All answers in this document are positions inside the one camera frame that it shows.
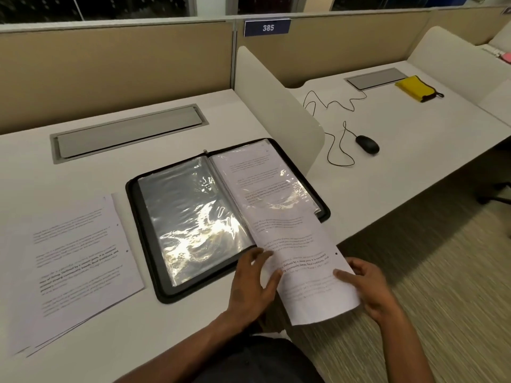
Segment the computer mouse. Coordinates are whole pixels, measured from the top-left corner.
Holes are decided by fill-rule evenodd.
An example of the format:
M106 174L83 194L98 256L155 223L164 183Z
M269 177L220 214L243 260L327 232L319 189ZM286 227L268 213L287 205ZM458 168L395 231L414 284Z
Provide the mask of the computer mouse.
M357 136L355 141L366 151L366 153L369 153L370 155L375 155L380 151L378 144L367 136Z

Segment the person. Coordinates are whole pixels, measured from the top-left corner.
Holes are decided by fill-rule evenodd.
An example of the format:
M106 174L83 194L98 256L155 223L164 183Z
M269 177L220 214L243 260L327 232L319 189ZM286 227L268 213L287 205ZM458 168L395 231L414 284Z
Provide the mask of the person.
M238 261L227 310L117 382L324 382L312 362L289 340L247 331L272 303L282 277L282 271L276 270L266 287L261 287L261 269L271 255L261 248L247 251ZM418 335L381 270L358 258L346 260L355 274L335 269L333 276L354 285L365 310L380 327L389 382L434 382Z

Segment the desk number plate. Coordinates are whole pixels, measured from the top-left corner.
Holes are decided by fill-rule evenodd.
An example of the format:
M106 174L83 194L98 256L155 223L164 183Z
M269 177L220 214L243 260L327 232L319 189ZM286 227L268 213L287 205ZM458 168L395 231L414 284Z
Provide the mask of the desk number plate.
M291 19L245 21L245 36L280 35L289 32Z

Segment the forearm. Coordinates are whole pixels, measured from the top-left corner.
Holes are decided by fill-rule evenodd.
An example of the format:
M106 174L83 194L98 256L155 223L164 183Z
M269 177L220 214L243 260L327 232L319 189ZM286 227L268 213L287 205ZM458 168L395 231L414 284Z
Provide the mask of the forearm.
M433 373L412 323L397 305L378 323L390 383L434 383Z
M174 383L196 372L201 365L243 327L227 313L153 360L141 365L117 383Z

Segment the yellow pouch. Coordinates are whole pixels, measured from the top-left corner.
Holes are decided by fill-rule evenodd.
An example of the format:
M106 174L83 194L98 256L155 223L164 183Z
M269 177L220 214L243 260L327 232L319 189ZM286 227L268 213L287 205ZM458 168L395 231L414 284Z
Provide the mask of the yellow pouch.
M395 85L419 102L430 101L436 96L444 97L443 94L439 93L433 87L421 81L417 75L409 76L397 82Z

